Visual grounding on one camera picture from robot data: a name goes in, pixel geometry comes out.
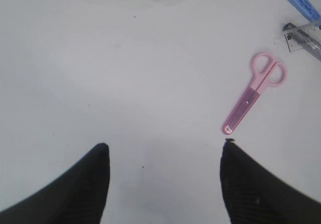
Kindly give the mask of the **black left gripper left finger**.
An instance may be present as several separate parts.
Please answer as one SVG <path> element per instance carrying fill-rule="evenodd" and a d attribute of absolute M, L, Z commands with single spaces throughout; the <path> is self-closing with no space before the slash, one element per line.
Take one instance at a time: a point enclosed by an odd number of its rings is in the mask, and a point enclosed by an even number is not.
<path fill-rule="evenodd" d="M 1 223 L 100 223 L 109 182 L 109 146 L 100 143 L 53 182 L 1 211 Z"/>

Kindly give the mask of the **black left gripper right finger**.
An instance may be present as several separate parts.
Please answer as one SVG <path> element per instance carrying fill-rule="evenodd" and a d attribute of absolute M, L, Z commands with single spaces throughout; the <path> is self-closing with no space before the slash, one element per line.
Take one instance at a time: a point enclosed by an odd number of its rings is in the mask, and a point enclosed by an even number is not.
<path fill-rule="evenodd" d="M 277 178 L 226 139 L 222 196 L 231 223 L 320 223 L 320 202 Z"/>

